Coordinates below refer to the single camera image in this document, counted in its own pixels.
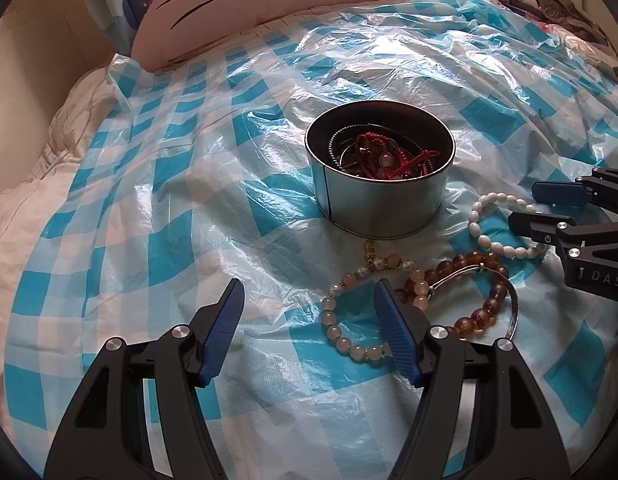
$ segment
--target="jewelry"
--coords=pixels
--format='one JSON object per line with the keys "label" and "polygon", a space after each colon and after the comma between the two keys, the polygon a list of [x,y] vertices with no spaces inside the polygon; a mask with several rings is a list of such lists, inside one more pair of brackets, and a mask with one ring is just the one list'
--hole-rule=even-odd
{"label": "jewelry", "polygon": [[433,172],[431,159],[411,137],[377,124],[352,124],[335,132],[329,156],[339,170],[373,180],[401,180]]}
{"label": "jewelry", "polygon": [[482,230],[478,225],[480,220],[480,213],[483,208],[491,203],[503,203],[509,206],[517,207],[522,211],[529,213],[535,213],[535,206],[528,204],[521,198],[516,198],[514,195],[508,195],[506,193],[491,192],[486,195],[482,195],[477,202],[471,205],[471,212],[469,213],[469,233],[474,238],[477,238],[478,245],[484,249],[489,249],[496,254],[503,254],[505,258],[518,258],[524,260],[525,258],[535,258],[538,254],[542,254],[546,251],[547,246],[545,244],[536,244],[533,247],[512,247],[510,245],[503,246],[500,242],[492,242],[487,235],[482,234]]}
{"label": "jewelry", "polygon": [[345,272],[340,283],[334,283],[329,288],[329,294],[322,300],[323,313],[321,323],[326,328],[327,338],[332,340],[341,354],[348,354],[355,362],[363,362],[365,359],[378,361],[383,355],[390,354],[388,344],[374,344],[365,348],[361,344],[353,344],[351,339],[342,335],[342,328],[337,325],[338,318],[334,313],[336,308],[336,298],[349,288],[354,288],[359,281],[370,278],[372,273],[377,270],[402,268],[409,272],[409,278],[404,284],[404,288],[395,289],[395,293],[402,303],[407,303],[413,298],[413,306],[424,312],[429,305],[429,298],[435,291],[448,283],[456,276],[477,270],[489,270],[494,274],[489,298],[484,301],[481,308],[476,309],[471,317],[461,317],[457,319],[454,326],[446,327],[449,332],[458,338],[467,338],[476,330],[484,330],[502,309],[502,301],[507,292],[511,297],[511,322],[506,331],[506,338],[511,339],[516,331],[518,323],[518,295],[512,283],[508,280],[508,269],[500,266],[498,255],[492,251],[481,253],[471,251],[464,255],[457,255],[452,260],[443,260],[436,269],[422,270],[415,266],[410,260],[403,258],[396,253],[391,253],[385,258],[375,256],[375,244],[371,240],[365,242],[366,266],[360,267],[355,272]]}

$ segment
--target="amber bead bracelet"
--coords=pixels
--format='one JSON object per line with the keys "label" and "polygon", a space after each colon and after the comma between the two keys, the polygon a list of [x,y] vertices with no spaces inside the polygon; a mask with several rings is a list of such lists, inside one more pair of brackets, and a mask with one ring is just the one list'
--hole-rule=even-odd
{"label": "amber bead bracelet", "polygon": [[422,270],[415,267],[414,262],[403,260],[399,254],[392,253],[386,258],[375,257],[375,244],[368,240],[365,243],[365,258],[367,265],[360,267],[356,272],[346,272],[340,283],[335,283],[329,288],[329,294],[322,300],[323,313],[321,323],[326,327],[327,338],[335,343],[336,348],[342,354],[348,354],[355,362],[365,359],[378,361],[384,354],[390,353],[387,343],[371,345],[365,348],[361,344],[352,344],[351,339],[342,335],[342,329],[337,325],[337,317],[333,312],[336,307],[336,297],[346,289],[353,288],[360,280],[369,278],[374,270],[398,269],[409,272],[409,278],[404,288],[395,289],[400,301],[407,303],[412,299],[413,306],[420,310],[426,310],[429,298],[436,289],[455,277],[477,270],[490,270],[493,273],[492,285],[489,298],[484,301],[481,308],[476,309],[470,317],[461,317],[456,320],[454,326],[448,326],[447,330],[458,338],[467,338],[476,330],[484,330],[502,309],[502,301],[507,293],[511,297],[512,315],[506,338],[513,338],[518,322],[518,295],[512,283],[508,280],[509,273],[506,267],[500,266],[498,255],[492,251],[482,253],[471,251],[466,256],[459,254],[452,260],[443,260],[435,269]]}

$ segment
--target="metal bangle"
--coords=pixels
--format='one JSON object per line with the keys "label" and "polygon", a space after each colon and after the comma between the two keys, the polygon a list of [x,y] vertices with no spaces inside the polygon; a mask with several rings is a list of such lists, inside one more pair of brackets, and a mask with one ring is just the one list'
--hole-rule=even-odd
{"label": "metal bangle", "polygon": [[502,279],[502,283],[504,283],[504,285],[506,286],[506,290],[508,290],[509,296],[511,297],[511,321],[509,322],[508,329],[506,329],[505,338],[509,340],[513,339],[513,336],[516,333],[516,327],[518,326],[518,317],[519,317],[518,293],[516,292],[516,287],[513,286],[513,283],[511,283],[508,279],[506,279],[496,269],[491,269],[490,267],[487,267],[485,264],[479,264],[479,265],[470,265],[470,266],[465,267],[464,269],[456,270],[452,272],[451,274],[449,274],[448,276],[442,278],[441,280],[438,280],[433,285],[430,285],[429,294],[427,295],[427,297],[430,298],[431,296],[433,296],[436,290],[438,290],[438,287],[440,287],[441,285],[444,285],[446,282],[450,282],[454,278],[461,276],[463,274],[468,274],[469,272],[473,272],[474,270],[476,270],[476,272],[483,272],[484,270],[489,270],[489,272],[493,272],[494,274],[497,274]]}

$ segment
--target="bedding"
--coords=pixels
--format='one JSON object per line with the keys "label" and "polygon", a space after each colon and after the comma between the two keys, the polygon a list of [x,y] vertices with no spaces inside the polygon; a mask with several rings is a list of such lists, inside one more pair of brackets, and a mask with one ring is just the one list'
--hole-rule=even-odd
{"label": "bedding", "polygon": [[[418,393],[390,359],[374,368],[338,355],[318,322],[333,277],[362,256],[362,240],[329,224],[313,198],[303,133],[321,112],[394,99],[454,134],[439,216],[419,234],[379,242],[422,266],[474,248],[467,211],[494,186],[527,198],[536,180],[618,167],[618,87],[557,36],[485,0],[299,12],[172,72],[118,56],[108,82],[116,105],[11,291],[4,424],[39,472],[105,340],[156,338],[237,277],[243,318],[222,372],[199,390],[228,477],[387,478]],[[609,221],[596,208],[556,210]],[[501,210],[482,227],[524,243]],[[561,285],[553,250],[507,265],[521,302],[516,344],[577,468],[618,399],[618,304]],[[427,314],[449,324],[486,294],[468,280]],[[369,286],[342,296],[339,320],[353,340],[377,342]],[[500,316],[480,340],[507,323]],[[144,387],[154,463],[168,473],[155,388]],[[471,384],[465,390],[448,472],[466,445]]]}

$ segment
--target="silver bolt head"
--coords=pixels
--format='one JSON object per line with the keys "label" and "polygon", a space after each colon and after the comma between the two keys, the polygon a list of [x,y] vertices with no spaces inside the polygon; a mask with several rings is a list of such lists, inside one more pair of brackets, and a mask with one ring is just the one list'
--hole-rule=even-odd
{"label": "silver bolt head", "polygon": [[449,335],[449,331],[443,326],[432,326],[429,333],[435,339],[444,339]]}
{"label": "silver bolt head", "polygon": [[503,352],[511,352],[513,350],[513,343],[508,339],[498,339],[496,345],[498,345],[498,348]]}
{"label": "silver bolt head", "polygon": [[173,327],[173,330],[171,330],[171,335],[173,335],[176,339],[182,339],[183,337],[187,337],[189,332],[190,330],[187,325],[178,325]]}
{"label": "silver bolt head", "polygon": [[118,337],[112,337],[105,343],[105,348],[111,352],[118,350],[122,346],[122,341]]}

